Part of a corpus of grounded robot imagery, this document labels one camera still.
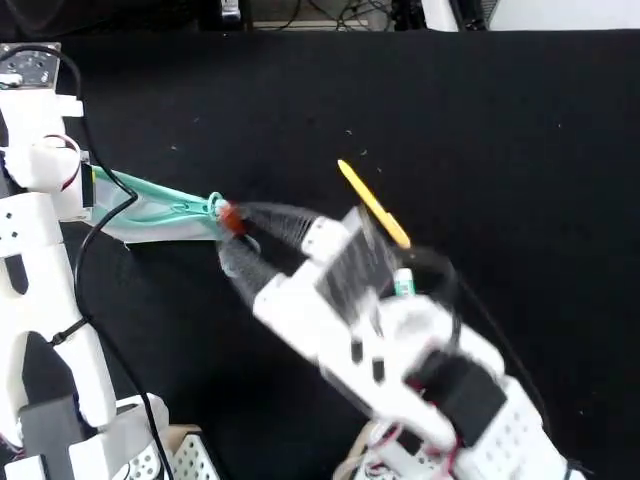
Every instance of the black cable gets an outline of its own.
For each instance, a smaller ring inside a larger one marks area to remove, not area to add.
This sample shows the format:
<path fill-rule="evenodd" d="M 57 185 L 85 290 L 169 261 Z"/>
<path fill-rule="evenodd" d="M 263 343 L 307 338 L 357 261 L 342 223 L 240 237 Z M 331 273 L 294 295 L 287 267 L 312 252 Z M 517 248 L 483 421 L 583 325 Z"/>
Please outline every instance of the black cable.
<path fill-rule="evenodd" d="M 443 349 L 445 355 L 434 357 L 432 361 L 424 365 L 420 371 L 420 382 L 424 384 L 432 378 L 441 367 L 443 367 L 450 355 L 458 350 L 460 336 L 462 334 L 462 320 L 453 311 L 455 293 L 457 289 L 458 274 L 451 261 L 444 255 L 427 247 L 411 247 L 408 249 L 393 248 L 394 255 L 403 265 L 411 268 L 414 272 L 428 271 L 436 272 L 443 276 L 438 288 L 430 292 L 430 296 L 439 303 L 442 303 L 451 311 L 451 336 Z"/>
<path fill-rule="evenodd" d="M 327 17 L 329 20 L 332 20 L 334 22 L 337 22 L 338 19 L 336 17 L 334 17 L 333 15 L 331 15 L 329 12 L 327 12 L 324 8 L 322 8 L 320 5 L 318 5 L 315 0 L 307 0 L 307 2 L 309 3 L 309 5 L 311 5 L 313 7 L 313 9 L 317 12 L 320 12 L 322 15 L 324 15 L 325 17 Z"/>
<path fill-rule="evenodd" d="M 66 54 L 59 52 L 53 48 L 44 47 L 41 45 L 20 45 L 18 47 L 9 50 L 6 53 L 0 55 L 0 62 L 4 62 L 9 58 L 20 52 L 43 52 L 48 53 L 49 55 L 53 55 L 54 57 L 59 58 L 70 70 L 73 74 L 73 78 L 76 86 L 76 98 L 80 101 L 84 100 L 83 98 L 83 90 L 82 90 L 82 74 L 80 73 L 80 68 L 78 65 Z M 96 331 L 100 339 L 107 345 L 107 348 L 111 350 L 111 353 L 115 357 L 115 359 L 120 363 L 122 369 L 124 370 L 127 377 L 129 377 L 129 381 L 133 385 L 134 389 L 140 395 L 142 399 L 142 403 L 144 405 L 145 413 L 147 415 L 147 420 L 149 422 L 149 430 L 151 432 L 151 436 L 153 441 L 156 444 L 156 448 L 158 449 L 158 455 L 160 455 L 160 460 L 162 461 L 162 465 L 167 471 L 167 477 L 169 480 L 173 480 L 173 470 L 171 465 L 169 464 L 169 459 L 167 458 L 167 454 L 164 451 L 164 447 L 162 446 L 162 441 L 160 440 L 160 434 L 158 433 L 158 426 L 156 425 L 155 418 L 153 416 L 153 410 L 151 409 L 151 402 L 149 401 L 149 397 L 146 394 L 145 389 L 142 387 L 142 383 L 140 382 L 138 376 L 132 370 L 129 363 L 125 360 L 124 356 L 118 349 L 116 343 L 113 341 L 111 336 L 107 334 L 107 332 L 97 323 L 95 323 L 87 304 L 84 300 L 84 295 L 82 291 L 82 266 L 84 265 L 84 259 L 86 258 L 87 250 L 89 246 L 95 240 L 95 237 L 100 233 L 100 231 L 104 228 L 104 226 L 109 223 L 116 215 L 120 212 L 131 206 L 138 199 L 138 194 L 128 187 L 122 180 L 120 180 L 113 170 L 109 168 L 105 163 L 102 162 L 99 155 L 95 150 L 95 144 L 93 142 L 93 136 L 91 134 L 91 129 L 89 128 L 88 118 L 87 118 L 87 106 L 84 105 L 84 116 L 82 117 L 81 124 L 84 130 L 84 134 L 86 137 L 87 148 L 89 149 L 89 153 L 91 158 L 95 163 L 100 166 L 105 174 L 111 179 L 113 183 L 115 183 L 120 189 L 122 189 L 129 198 L 122 202 L 120 205 L 115 207 L 109 213 L 107 213 L 96 225 L 91 228 L 87 236 L 84 238 L 80 248 L 78 249 L 78 254 L 76 256 L 76 261 L 73 267 L 73 284 L 74 291 L 76 296 L 76 303 L 78 304 L 78 310 L 82 315 L 82 320 L 73 325 L 70 329 L 67 329 L 65 332 L 61 332 L 54 337 L 54 342 L 57 344 L 64 342 L 69 335 L 71 335 L 74 331 L 81 328 L 85 323 L 89 324 Z"/>
<path fill-rule="evenodd" d="M 293 8 L 293 12 L 291 13 L 291 18 L 289 19 L 289 21 L 287 23 L 285 23 L 284 25 L 282 25 L 281 27 L 277 27 L 277 28 L 268 28 L 266 30 L 272 30 L 274 32 L 280 32 L 282 30 L 286 30 L 287 28 L 289 28 L 291 26 L 291 24 L 293 22 L 295 22 L 298 19 L 298 15 L 300 15 L 300 10 L 302 9 L 302 0 L 297 0 L 296 1 L 296 5 Z"/>
<path fill-rule="evenodd" d="M 518 354 L 515 351 L 515 348 L 511 345 L 511 342 L 507 338 L 507 335 L 504 333 L 498 322 L 493 318 L 487 307 L 482 303 L 478 295 L 473 291 L 473 289 L 469 286 L 467 281 L 462 278 L 462 276 L 456 271 L 455 267 L 451 263 L 451 260 L 436 252 L 431 248 L 426 247 L 412 247 L 409 249 L 401 249 L 394 248 L 393 250 L 396 257 L 407 267 L 412 270 L 420 271 L 420 270 L 430 270 L 436 273 L 441 274 L 444 277 L 444 281 L 440 283 L 438 288 L 436 288 L 433 292 L 430 292 L 430 296 L 433 297 L 439 303 L 442 303 L 445 307 L 453 310 L 453 304 L 455 300 L 455 294 L 457 287 L 461 287 L 462 290 L 466 293 L 475 307 L 478 309 L 480 314 L 485 318 L 487 323 L 491 326 L 491 328 L 496 333 L 499 341 L 502 343 L 503 347 L 507 351 L 509 357 L 513 361 L 514 365 L 518 369 L 522 379 L 527 384 L 529 392 L 534 397 L 535 402 L 537 403 L 538 409 L 540 410 L 540 416 L 542 417 L 542 426 L 547 436 L 551 438 L 551 422 L 549 420 L 549 414 L 547 410 L 546 403 L 540 390 L 536 386 L 533 381 L 533 377 L 531 373 L 527 370 L 524 365 L 524 362 L 520 359 Z M 455 312 L 452 312 L 453 318 L 453 328 L 451 337 L 447 346 L 445 347 L 445 351 L 451 352 L 454 351 L 460 340 L 460 333 L 462 329 L 462 323 L 460 321 L 459 315 Z M 431 372 L 427 373 L 427 377 L 435 373 L 435 371 L 439 368 L 440 363 L 434 363 L 434 366 Z"/>

